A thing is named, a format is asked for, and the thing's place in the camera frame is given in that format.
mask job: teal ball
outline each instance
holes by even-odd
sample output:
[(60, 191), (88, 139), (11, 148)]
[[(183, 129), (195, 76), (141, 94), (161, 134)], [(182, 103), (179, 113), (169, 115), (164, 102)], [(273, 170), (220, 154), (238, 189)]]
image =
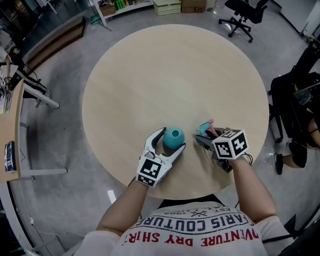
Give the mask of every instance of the teal ball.
[(185, 143), (185, 133), (180, 128), (170, 127), (164, 132), (163, 142), (168, 148), (175, 150)]

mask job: green object on floor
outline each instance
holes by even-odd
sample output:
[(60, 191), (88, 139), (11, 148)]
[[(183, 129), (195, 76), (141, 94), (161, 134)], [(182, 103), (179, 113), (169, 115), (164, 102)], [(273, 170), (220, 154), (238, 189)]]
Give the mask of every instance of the green object on floor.
[(101, 18), (100, 18), (100, 15), (99, 14), (96, 14), (96, 15), (93, 15), (90, 17), (90, 24), (91, 26), (99, 23), (101, 21)]

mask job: rectangular wooden desk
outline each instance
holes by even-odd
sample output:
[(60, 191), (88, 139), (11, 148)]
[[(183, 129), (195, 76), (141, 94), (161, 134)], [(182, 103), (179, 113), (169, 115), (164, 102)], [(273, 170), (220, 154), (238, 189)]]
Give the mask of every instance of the rectangular wooden desk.
[[(10, 194), (9, 181), (17, 181), (21, 179), (34, 179), (34, 176), (38, 175), (55, 175), (65, 174), (67, 169), (47, 169), (47, 170), (31, 170), (22, 169), (20, 160), (20, 126), (28, 128), (29, 126), (25, 123), (20, 122), (20, 114), (22, 110), (22, 102), (24, 91), (37, 97), (43, 102), (49, 104), (51, 107), (58, 109), (60, 105), (50, 98), (39, 93), (37, 90), (32, 89), (24, 81), (14, 88), (10, 112), (4, 116), (0, 114), (0, 200), (5, 210), (6, 217), (10, 224), (10, 227), (17, 238), (20, 245), (27, 249), (32, 250), (32, 246), (24, 233), (24, 230), (20, 224), (19, 218), (16, 214), (16, 209), (12, 202)], [(16, 171), (6, 172), (5, 171), (5, 145), (10, 141), (14, 142), (14, 154), (16, 162)]]

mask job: round wooden table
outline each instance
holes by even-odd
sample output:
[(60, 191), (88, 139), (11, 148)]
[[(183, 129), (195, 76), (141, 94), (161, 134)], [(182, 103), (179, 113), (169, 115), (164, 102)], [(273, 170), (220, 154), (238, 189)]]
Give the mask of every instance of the round wooden table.
[[(146, 138), (179, 127), (186, 148), (152, 197), (184, 200), (234, 182), (195, 142), (208, 119), (215, 127), (244, 129), (255, 159), (266, 138), (267, 94), (247, 56), (211, 31), (188, 25), (149, 27), (123, 38), (98, 61), (86, 84), (82, 118), (100, 163), (128, 185), (136, 176)], [(162, 143), (158, 143), (158, 154)]]

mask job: shelf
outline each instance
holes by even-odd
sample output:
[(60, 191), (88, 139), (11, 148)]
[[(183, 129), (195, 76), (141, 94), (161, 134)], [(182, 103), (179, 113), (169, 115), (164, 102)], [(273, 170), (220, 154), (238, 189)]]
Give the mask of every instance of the shelf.
[(139, 9), (139, 8), (142, 8), (142, 7), (153, 6), (153, 5), (154, 5), (153, 1), (127, 5), (126, 7), (117, 10), (114, 14), (110, 14), (110, 15), (104, 16), (103, 18), (104, 19), (108, 19), (108, 18), (110, 18), (112, 16), (115, 16), (115, 15), (118, 15), (118, 14), (122, 14), (122, 13), (125, 13), (125, 12), (128, 12), (128, 11), (132, 11), (132, 10)]

